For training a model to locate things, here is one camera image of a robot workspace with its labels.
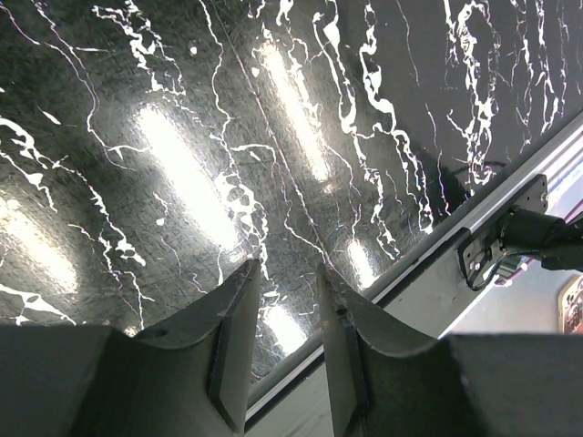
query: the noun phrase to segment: wire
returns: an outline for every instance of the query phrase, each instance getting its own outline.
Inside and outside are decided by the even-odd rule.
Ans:
[[[492,266],[492,269],[490,270],[488,277],[483,282],[479,283],[478,285],[474,285],[474,284],[470,284],[470,283],[468,283],[467,285],[472,291],[482,291],[490,284],[490,282],[492,282],[492,279],[494,278],[494,276],[498,272],[498,269],[500,269],[500,266],[502,265],[502,261],[505,258],[518,257],[518,256],[519,257],[527,257],[527,256],[537,255],[538,253],[539,253],[538,250],[516,250],[514,252],[504,252],[502,254],[502,256],[500,258],[498,258],[496,263],[494,263],[494,266]]]

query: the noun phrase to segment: black countertop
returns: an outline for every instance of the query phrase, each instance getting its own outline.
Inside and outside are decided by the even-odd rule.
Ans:
[[[566,0],[0,0],[0,320],[133,334],[263,259],[253,374],[581,109]]]

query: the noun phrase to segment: marble tabletop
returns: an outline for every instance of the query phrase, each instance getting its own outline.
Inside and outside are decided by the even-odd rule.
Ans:
[[[259,380],[581,109],[571,0],[0,0],[0,321],[133,335],[262,259]]]

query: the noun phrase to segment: black marble surface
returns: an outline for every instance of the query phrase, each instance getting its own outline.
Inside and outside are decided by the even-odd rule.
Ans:
[[[0,316],[133,334],[263,259],[253,374],[583,103],[579,1],[0,0]]]

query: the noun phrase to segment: screw hole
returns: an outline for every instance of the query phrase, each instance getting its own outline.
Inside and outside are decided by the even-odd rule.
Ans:
[[[149,330],[143,330],[139,334],[139,337],[141,339],[158,339],[160,337],[164,337],[167,334],[168,334],[168,330],[165,330],[163,328],[154,328],[154,329],[149,329]]]

